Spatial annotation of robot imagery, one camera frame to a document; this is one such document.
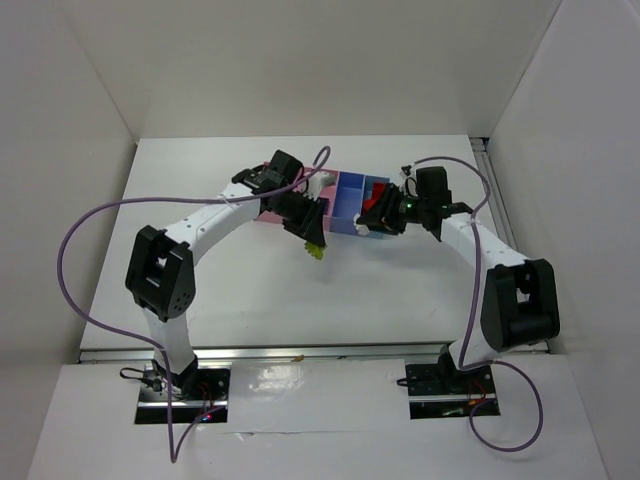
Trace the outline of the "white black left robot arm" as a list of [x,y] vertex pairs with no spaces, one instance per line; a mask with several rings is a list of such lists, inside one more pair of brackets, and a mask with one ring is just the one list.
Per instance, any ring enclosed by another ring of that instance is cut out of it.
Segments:
[[147,319],[153,368],[170,392],[185,396],[196,383],[198,357],[189,340],[187,311],[196,297],[195,268],[216,244],[269,212],[303,240],[314,259],[322,259],[328,201],[321,192],[336,182],[323,168],[330,153],[323,147],[306,172],[298,159],[278,150],[269,163],[238,172],[217,197],[186,218],[137,233],[125,286]]

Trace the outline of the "red rounded lego brick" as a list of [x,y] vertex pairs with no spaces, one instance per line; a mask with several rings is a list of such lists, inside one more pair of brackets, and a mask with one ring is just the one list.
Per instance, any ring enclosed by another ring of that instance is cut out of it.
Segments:
[[377,203],[377,199],[376,198],[369,198],[363,201],[362,204],[362,211],[363,212],[367,212],[369,211],[372,207],[375,206],[375,204]]

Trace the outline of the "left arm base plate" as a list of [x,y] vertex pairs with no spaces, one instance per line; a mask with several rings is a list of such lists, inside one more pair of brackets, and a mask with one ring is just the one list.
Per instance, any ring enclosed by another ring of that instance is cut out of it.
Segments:
[[[134,423],[165,425],[168,406],[166,381],[150,368],[124,367],[119,371],[119,376],[139,384]],[[197,371],[195,383],[186,392],[173,388],[173,422],[187,425],[201,416],[200,423],[226,423],[230,379],[229,368],[204,368]]]

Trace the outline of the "small red lego brick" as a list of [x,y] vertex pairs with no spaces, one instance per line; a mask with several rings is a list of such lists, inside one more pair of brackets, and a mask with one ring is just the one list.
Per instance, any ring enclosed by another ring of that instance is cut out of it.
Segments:
[[387,186],[387,183],[374,182],[374,183],[372,184],[372,193],[371,193],[371,198],[372,198],[372,199],[377,199],[377,198],[379,198],[379,197],[383,194],[383,192],[384,192],[384,190],[385,190],[386,186]]

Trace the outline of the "small pink container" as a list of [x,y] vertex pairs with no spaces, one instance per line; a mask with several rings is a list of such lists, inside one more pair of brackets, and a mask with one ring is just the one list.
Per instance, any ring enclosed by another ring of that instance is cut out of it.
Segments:
[[315,175],[315,178],[317,177],[321,179],[323,186],[323,189],[319,193],[319,197],[328,201],[328,205],[323,216],[323,229],[325,232],[329,232],[334,218],[339,172],[334,170],[321,170]]

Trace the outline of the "aluminium side rail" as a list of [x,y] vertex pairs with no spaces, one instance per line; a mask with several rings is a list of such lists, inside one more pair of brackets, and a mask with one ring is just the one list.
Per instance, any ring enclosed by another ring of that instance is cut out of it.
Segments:
[[489,209],[496,227],[497,236],[509,247],[517,250],[518,246],[509,220],[506,204],[501,194],[495,169],[488,152],[489,138],[470,137],[469,141],[477,168],[488,180],[491,188]]

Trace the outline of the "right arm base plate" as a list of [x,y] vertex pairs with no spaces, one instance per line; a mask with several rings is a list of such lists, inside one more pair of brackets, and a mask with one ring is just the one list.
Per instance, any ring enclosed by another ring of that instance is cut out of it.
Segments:
[[499,416],[500,407],[489,367],[461,372],[444,364],[407,364],[396,381],[408,395],[412,420]]

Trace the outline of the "large pink container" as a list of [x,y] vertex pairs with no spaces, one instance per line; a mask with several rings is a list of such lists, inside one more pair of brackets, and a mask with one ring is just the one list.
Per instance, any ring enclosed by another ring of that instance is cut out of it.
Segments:
[[[296,181],[301,180],[302,178],[306,177],[309,175],[309,173],[313,170],[312,166],[304,166],[297,174],[296,174]],[[302,193],[303,195],[307,195],[307,191],[309,189],[308,186],[308,182],[302,182],[301,184],[299,184],[296,188],[293,189],[294,192],[298,192],[298,193]],[[277,224],[280,225],[282,223],[282,218],[279,215],[276,215],[275,213],[271,212],[271,211],[264,211],[258,218],[257,221],[260,222],[265,222],[265,223],[270,223],[270,224]]]

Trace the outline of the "light blue container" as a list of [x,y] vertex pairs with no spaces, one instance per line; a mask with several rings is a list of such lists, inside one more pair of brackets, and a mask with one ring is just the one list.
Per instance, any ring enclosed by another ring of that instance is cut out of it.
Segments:
[[[363,191],[362,204],[363,204],[364,200],[371,198],[372,184],[374,182],[388,183],[389,179],[387,177],[377,177],[377,176],[372,176],[372,175],[366,175],[364,177],[364,191]],[[366,212],[362,211],[362,204],[361,204],[360,213],[359,213],[360,216],[362,216],[362,215],[364,215],[366,213]],[[381,232],[374,231],[374,230],[370,229],[370,233],[366,237],[367,238],[382,239],[384,237],[384,234],[381,233]]]

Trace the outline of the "aluminium front rail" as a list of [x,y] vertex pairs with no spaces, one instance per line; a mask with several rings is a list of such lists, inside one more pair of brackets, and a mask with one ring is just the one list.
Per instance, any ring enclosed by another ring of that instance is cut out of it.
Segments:
[[[382,358],[437,357],[445,343],[384,343],[335,344],[302,346],[259,346],[195,348],[200,362],[285,361],[302,357],[304,360],[361,360]],[[150,348],[82,349],[78,364],[150,362]]]

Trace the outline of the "green lego piece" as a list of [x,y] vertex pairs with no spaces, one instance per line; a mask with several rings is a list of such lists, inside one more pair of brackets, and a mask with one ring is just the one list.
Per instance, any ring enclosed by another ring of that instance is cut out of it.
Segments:
[[315,260],[322,260],[324,258],[325,248],[323,246],[316,245],[311,242],[304,244],[305,251]]

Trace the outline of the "white lego piece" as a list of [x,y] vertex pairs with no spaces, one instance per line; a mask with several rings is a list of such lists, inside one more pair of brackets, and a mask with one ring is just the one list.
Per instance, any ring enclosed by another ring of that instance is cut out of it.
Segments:
[[367,225],[360,223],[360,215],[355,214],[353,217],[353,226],[356,234],[362,237],[366,237],[370,233],[370,229]]

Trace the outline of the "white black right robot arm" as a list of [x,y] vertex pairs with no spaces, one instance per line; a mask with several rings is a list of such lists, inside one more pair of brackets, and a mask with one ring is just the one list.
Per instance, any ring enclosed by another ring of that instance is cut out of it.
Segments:
[[305,240],[314,256],[321,255],[327,230],[398,236],[413,224],[473,267],[464,336],[442,348],[431,372],[412,371],[400,380],[412,394],[460,394],[478,384],[501,354],[560,332],[552,265],[513,250],[480,224],[477,209],[454,201],[442,166],[406,166],[399,185],[351,172],[320,172],[301,189],[267,200],[266,211]]

